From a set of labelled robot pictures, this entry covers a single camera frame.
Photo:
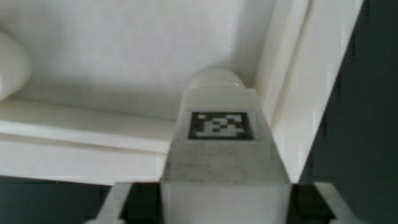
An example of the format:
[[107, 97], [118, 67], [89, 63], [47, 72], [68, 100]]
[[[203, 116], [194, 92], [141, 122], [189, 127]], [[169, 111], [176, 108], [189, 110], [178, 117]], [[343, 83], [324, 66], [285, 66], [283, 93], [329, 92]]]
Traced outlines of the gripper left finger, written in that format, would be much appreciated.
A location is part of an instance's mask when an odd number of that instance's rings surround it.
[[86, 224], [164, 224], [160, 183], [118, 183]]

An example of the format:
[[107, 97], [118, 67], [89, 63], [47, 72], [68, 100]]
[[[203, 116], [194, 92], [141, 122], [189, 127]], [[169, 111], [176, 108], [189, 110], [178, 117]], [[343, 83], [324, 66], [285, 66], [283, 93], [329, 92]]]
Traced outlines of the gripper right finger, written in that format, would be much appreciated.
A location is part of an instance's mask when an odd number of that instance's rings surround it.
[[331, 183], [294, 185], [286, 224], [368, 224], [358, 217]]

